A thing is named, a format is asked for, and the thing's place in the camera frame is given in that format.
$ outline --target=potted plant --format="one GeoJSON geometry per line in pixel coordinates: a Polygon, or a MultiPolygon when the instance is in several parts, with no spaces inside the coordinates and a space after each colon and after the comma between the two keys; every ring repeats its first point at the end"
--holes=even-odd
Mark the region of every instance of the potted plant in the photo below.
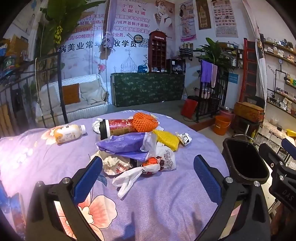
{"type": "MultiPolygon", "coordinates": [[[[44,23],[39,23],[37,30],[35,57],[58,51],[73,30],[78,26],[82,12],[96,7],[105,1],[88,3],[86,0],[48,0],[47,8],[40,8],[43,12],[44,23]]],[[[38,70],[50,69],[57,65],[56,58],[38,62],[38,70]]],[[[56,71],[46,71],[38,74],[38,88],[49,82],[56,71]]]]}
{"type": "Polygon", "coordinates": [[[210,38],[206,38],[208,44],[201,45],[201,51],[205,52],[204,56],[200,56],[199,59],[204,59],[205,61],[217,65],[218,72],[220,76],[224,72],[229,72],[229,70],[234,70],[234,67],[231,65],[230,60],[233,58],[228,52],[223,52],[219,46],[219,42],[214,42],[210,38]]]}

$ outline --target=green covered table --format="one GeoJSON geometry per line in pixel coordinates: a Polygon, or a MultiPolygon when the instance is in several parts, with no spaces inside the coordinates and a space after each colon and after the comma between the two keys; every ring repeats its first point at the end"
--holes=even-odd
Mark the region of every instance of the green covered table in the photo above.
{"type": "Polygon", "coordinates": [[[166,73],[111,74],[112,104],[116,107],[180,100],[185,75],[166,73]]]}

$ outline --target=orange pillow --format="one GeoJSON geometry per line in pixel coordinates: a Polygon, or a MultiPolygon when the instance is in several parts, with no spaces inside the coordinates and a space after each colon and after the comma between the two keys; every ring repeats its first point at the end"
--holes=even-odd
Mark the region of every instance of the orange pillow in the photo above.
{"type": "Polygon", "coordinates": [[[66,85],[62,87],[65,105],[79,103],[79,84],[66,85]]]}

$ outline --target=snack wrapper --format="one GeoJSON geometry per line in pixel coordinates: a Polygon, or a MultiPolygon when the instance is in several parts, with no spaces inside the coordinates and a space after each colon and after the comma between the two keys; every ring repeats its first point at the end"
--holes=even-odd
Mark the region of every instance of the snack wrapper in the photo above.
{"type": "Polygon", "coordinates": [[[184,145],[187,146],[191,141],[192,138],[190,137],[190,135],[188,133],[182,133],[182,134],[178,134],[176,132],[177,137],[179,138],[180,142],[184,145]]]}

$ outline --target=brown suitcase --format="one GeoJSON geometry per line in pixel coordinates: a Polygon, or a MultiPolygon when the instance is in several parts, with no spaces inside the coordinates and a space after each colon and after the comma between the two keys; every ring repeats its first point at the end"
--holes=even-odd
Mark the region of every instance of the brown suitcase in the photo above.
{"type": "Polygon", "coordinates": [[[237,102],[234,114],[254,123],[263,122],[264,119],[264,109],[248,102],[237,102]]]}

